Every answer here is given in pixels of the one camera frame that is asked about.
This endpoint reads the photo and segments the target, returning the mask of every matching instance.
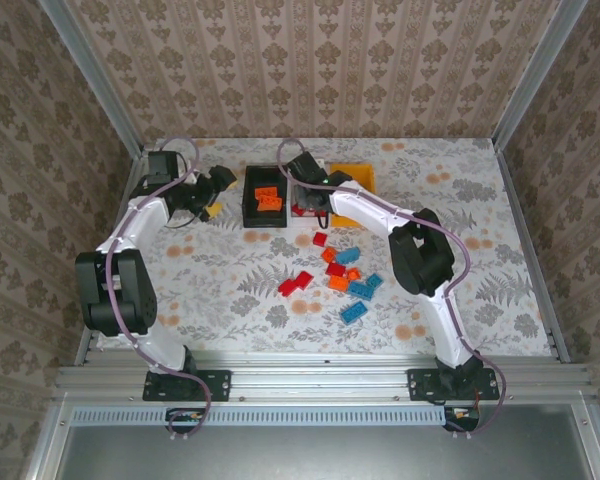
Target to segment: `floral tablecloth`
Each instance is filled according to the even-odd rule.
[[[484,353],[550,355],[495,152],[488,139],[306,139],[327,163],[371,163],[377,194],[412,210],[427,207],[463,239],[471,274],[457,289],[467,333]],[[361,228],[329,229],[328,245],[360,247],[363,276],[385,283],[369,312],[350,326],[339,312],[356,299],[327,288],[314,228],[244,229],[245,166],[275,162],[277,139],[199,141],[202,171],[234,170],[237,188],[224,192],[221,214],[207,224],[163,228],[145,258],[159,301],[159,321],[194,350],[433,354],[428,319],[418,298],[396,283],[386,238]],[[169,149],[193,158],[190,145]],[[285,160],[297,150],[285,147]],[[169,223],[187,220],[178,213]],[[464,261],[454,248],[454,270]],[[306,270],[315,279],[289,298],[277,293],[286,278]],[[101,347],[116,347],[101,338]]]

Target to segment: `orange block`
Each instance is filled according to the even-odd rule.
[[[336,259],[336,249],[333,247],[327,247],[324,249],[324,252],[322,252],[322,258],[324,258],[324,261],[327,263],[332,263],[335,259]]]
[[[346,292],[347,288],[349,288],[349,280],[344,277],[336,277],[335,275],[331,275],[328,287],[341,292]]]
[[[362,278],[362,276],[360,275],[360,270],[358,270],[357,268],[350,268],[349,270],[347,270],[347,278],[352,282],[354,280],[360,280]]]
[[[260,197],[266,195],[267,197],[277,197],[278,187],[260,187],[255,189],[256,200],[260,200]]]
[[[282,209],[282,199],[280,197],[261,195],[258,201],[259,212],[279,212]]]

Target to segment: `yellow tray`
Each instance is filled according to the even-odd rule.
[[[354,165],[350,163],[332,163],[330,172],[340,170],[369,190],[371,193],[376,193],[376,182],[373,177],[373,167],[369,164]],[[331,215],[329,225],[332,227],[359,227],[360,224],[347,217],[340,215]]]

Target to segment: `aluminum frame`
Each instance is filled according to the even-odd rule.
[[[300,406],[426,406],[409,399],[405,371],[434,366],[431,357],[356,354],[267,354],[199,352],[201,368],[231,369],[228,404],[214,408]],[[594,478],[600,479],[600,412],[585,365],[550,357],[496,357],[509,388],[507,405],[571,405]],[[133,351],[93,350],[81,367],[60,370],[52,406],[43,425],[29,480],[55,478],[74,409],[84,406],[138,407],[147,367]],[[201,402],[153,406],[200,407]]]
[[[509,173],[509,167],[504,157],[504,153],[501,149],[496,147],[496,158],[498,159],[498,165],[500,166],[500,173],[502,174],[502,180],[504,182],[507,196],[509,197],[509,205],[511,206],[511,213],[513,214],[513,221],[516,224],[516,230],[520,237],[520,245],[522,246],[522,252],[524,253],[525,261],[527,262],[527,268],[529,269],[529,277],[531,277],[531,284],[533,285],[533,291],[536,295],[536,301],[538,302],[538,308],[542,315],[542,319],[545,326],[549,329],[550,337],[553,339],[553,347],[556,349],[558,358],[562,362],[570,362],[571,357],[567,350],[567,344],[564,341],[560,324],[558,323],[558,317],[551,303],[551,297],[549,296],[549,290],[547,284],[544,281],[542,275],[542,269],[540,268],[540,262],[538,256],[533,248],[533,242],[531,241],[531,235],[527,228],[527,222],[524,219],[522,213],[522,207],[516,194],[515,186],[513,185],[513,179]]]
[[[62,0],[40,0],[40,4],[58,31],[71,57],[89,83],[100,105],[115,128],[129,156],[137,161],[141,154],[142,134],[133,124],[123,102],[109,80],[106,66],[96,58],[79,22],[73,17],[66,2]]]
[[[511,139],[587,2],[588,0],[565,0],[556,8],[493,132],[498,149],[504,149]]]

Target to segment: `cable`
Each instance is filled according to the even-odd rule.
[[[180,160],[182,160],[182,165],[184,166],[184,171],[186,172],[187,170],[189,170],[189,168],[187,167],[187,161],[184,159],[184,156],[180,152],[176,152],[176,155],[178,156],[178,158]]]
[[[372,197],[370,195],[367,195],[364,190],[356,190],[354,188],[343,187],[343,186],[336,187],[333,185],[312,185],[310,183],[301,182],[301,181],[293,178],[293,176],[288,171],[286,171],[282,165],[282,148],[288,143],[295,143],[296,145],[298,145],[300,147],[300,149],[303,152],[305,151],[305,148],[300,140],[298,140],[297,138],[291,138],[291,137],[285,138],[284,140],[282,140],[282,142],[280,142],[280,145],[278,145],[278,151],[276,152],[276,161],[278,163],[278,168],[280,169],[280,172],[282,172],[282,174],[285,176],[285,178],[287,180],[289,180],[289,182],[291,182],[291,184],[300,185],[301,187],[310,188],[310,189],[314,189],[314,190],[331,190],[331,191],[352,193],[354,195],[359,195],[360,197],[362,197],[365,200],[367,200],[368,202],[376,205],[377,207],[382,208],[383,210],[387,210],[384,203],[378,201],[377,199],[375,199],[374,197]],[[462,333],[462,328],[460,327],[460,323],[458,321],[458,318],[456,317],[455,311],[453,309],[453,305],[451,303],[451,298],[450,298],[451,292],[460,282],[462,282],[465,278],[467,278],[467,276],[469,275],[469,271],[471,270],[471,256],[469,255],[469,250],[467,249],[464,242],[460,239],[460,237],[458,237],[453,232],[447,230],[446,228],[444,228],[436,223],[428,222],[426,220],[422,220],[421,218],[416,218],[413,215],[409,215],[408,213],[404,213],[404,212],[400,212],[400,211],[396,211],[396,212],[390,211],[390,213],[397,215],[401,218],[404,218],[405,220],[408,220],[410,222],[415,222],[417,224],[424,225],[425,227],[429,227],[433,230],[443,233],[448,238],[450,238],[456,245],[458,245],[458,247],[460,247],[460,250],[462,251],[462,255],[464,256],[464,260],[465,260],[464,270],[458,276],[458,278],[453,280],[444,289],[445,303],[449,310],[449,315],[451,317],[451,321],[453,322],[453,326],[456,330],[458,339],[460,340],[460,343],[462,344],[462,346],[469,353],[471,353],[471,355],[475,356],[478,360],[481,360],[483,363],[486,363],[491,368],[493,368],[493,370],[495,372],[497,372],[497,374],[500,377],[501,382],[502,382],[502,392],[500,393],[500,398],[498,399],[498,404],[496,405],[495,411],[489,417],[489,419],[486,421],[486,423],[484,425],[482,425],[481,427],[479,427],[479,428],[475,429],[473,432],[471,432],[472,435],[475,435],[477,433],[484,431],[487,427],[489,427],[489,425],[491,425],[493,420],[500,414],[500,412],[502,410],[502,405],[504,403],[504,398],[507,393],[507,380],[504,376],[504,373],[500,369],[500,367],[498,367],[492,360],[489,360],[487,357],[483,356],[477,350],[474,350],[473,347],[471,347],[471,345],[469,345],[469,343],[464,339],[464,334]]]
[[[138,339],[135,338],[131,334],[131,332],[127,328],[126,324],[124,323],[124,319],[122,318],[122,313],[120,312],[120,307],[118,305],[118,299],[116,298],[116,292],[113,287],[113,273],[112,273],[113,269],[111,268],[111,264],[113,261],[113,254],[115,252],[115,249],[118,246],[118,244],[120,243],[120,241],[124,238],[124,233],[126,232],[127,228],[129,228],[129,225],[131,225],[131,222],[133,221],[135,216],[138,214],[138,212],[140,210],[142,210],[144,207],[146,207],[149,204],[149,202],[151,202],[151,200],[158,197],[161,193],[167,191],[171,187],[178,185],[179,183],[184,182],[189,175],[192,175],[195,173],[195,167],[197,166],[198,161],[200,160],[200,149],[198,148],[198,145],[196,145],[196,142],[193,139],[191,139],[189,137],[179,137],[179,136],[169,137],[166,140],[164,140],[164,142],[162,142],[161,146],[159,147],[159,150],[162,150],[169,142],[171,142],[172,140],[176,140],[176,139],[182,139],[182,140],[188,141],[193,146],[193,148],[196,152],[196,157],[191,162],[191,166],[189,167],[189,169],[187,171],[185,171],[185,173],[182,176],[176,178],[175,180],[173,180],[170,183],[167,183],[166,185],[163,185],[162,187],[157,189],[155,192],[148,195],[146,198],[144,198],[138,204],[137,208],[131,210],[131,212],[129,213],[129,216],[123,220],[122,225],[120,226],[120,230],[118,231],[118,236],[113,239],[113,242],[111,243],[111,247],[109,247],[109,250],[107,251],[107,255],[105,257],[105,278],[106,278],[106,282],[107,282],[107,293],[109,294],[109,301],[111,302],[111,308],[113,309],[113,314],[116,318],[116,322],[118,322],[118,327],[120,328],[120,331],[124,334],[124,336],[127,337],[129,342],[131,342],[131,345],[135,349],[136,353],[144,361],[146,361],[149,365],[152,365],[153,367],[158,368],[158,369],[162,370],[163,372],[168,373],[169,375],[173,375],[175,377],[180,377],[180,378],[188,378],[189,380],[193,380],[198,385],[200,385],[200,387],[204,391],[204,398],[205,398],[205,403],[206,403],[205,411],[202,414],[202,418],[200,418],[200,420],[198,421],[198,424],[195,427],[193,427],[190,432],[188,432],[189,434],[194,434],[198,430],[200,430],[204,421],[207,419],[207,415],[209,415],[209,410],[211,409],[211,391],[209,390],[209,387],[207,386],[207,384],[204,383],[200,378],[196,377],[195,375],[191,375],[190,373],[185,373],[185,372],[179,372],[177,370],[169,368],[166,365],[163,365],[160,362],[157,362],[156,360],[151,358],[148,354],[146,354],[145,352],[142,351],[142,349],[140,348],[140,345],[138,344]],[[168,430],[171,433],[171,438],[175,438],[176,435],[180,435],[180,434],[177,434],[173,430],[172,423],[173,423],[172,421],[169,422]]]
[[[326,212],[324,215],[324,225],[322,224],[322,220],[320,219],[319,213],[316,213],[316,217],[318,218],[318,225],[320,225],[321,229],[326,230],[327,228],[329,228],[329,212]]]
[[[191,225],[195,219],[196,219],[196,217],[194,215],[189,220],[187,220],[186,222],[184,222],[182,225],[177,225],[175,227],[169,227],[168,225],[165,225],[165,228],[168,228],[170,230],[177,230],[179,228],[186,227],[187,225]]]

